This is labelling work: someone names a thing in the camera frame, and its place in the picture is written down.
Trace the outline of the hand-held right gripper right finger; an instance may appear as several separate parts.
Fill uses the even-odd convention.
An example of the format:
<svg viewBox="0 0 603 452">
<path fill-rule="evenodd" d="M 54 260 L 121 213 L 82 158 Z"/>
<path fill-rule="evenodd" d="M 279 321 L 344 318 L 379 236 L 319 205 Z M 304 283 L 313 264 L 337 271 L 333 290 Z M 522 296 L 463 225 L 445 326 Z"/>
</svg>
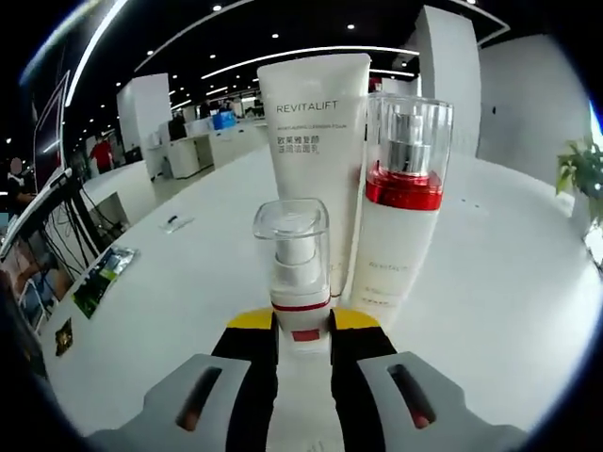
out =
<svg viewBox="0 0 603 452">
<path fill-rule="evenodd" d="M 332 309 L 331 393 L 348 451 L 517 451 L 523 430 L 492 425 L 464 390 L 412 352 L 398 352 L 370 315 Z"/>
</svg>

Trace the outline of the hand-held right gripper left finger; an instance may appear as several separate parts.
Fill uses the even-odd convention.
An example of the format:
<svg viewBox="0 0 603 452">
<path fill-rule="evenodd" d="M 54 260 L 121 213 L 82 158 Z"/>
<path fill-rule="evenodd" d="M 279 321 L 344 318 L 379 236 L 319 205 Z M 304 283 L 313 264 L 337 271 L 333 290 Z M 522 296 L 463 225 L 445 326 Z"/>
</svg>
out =
<svg viewBox="0 0 603 452">
<path fill-rule="evenodd" d="M 152 387 L 139 414 L 87 441 L 95 451 L 263 451 L 278 391 L 271 309 L 237 315 L 213 351 Z"/>
</svg>

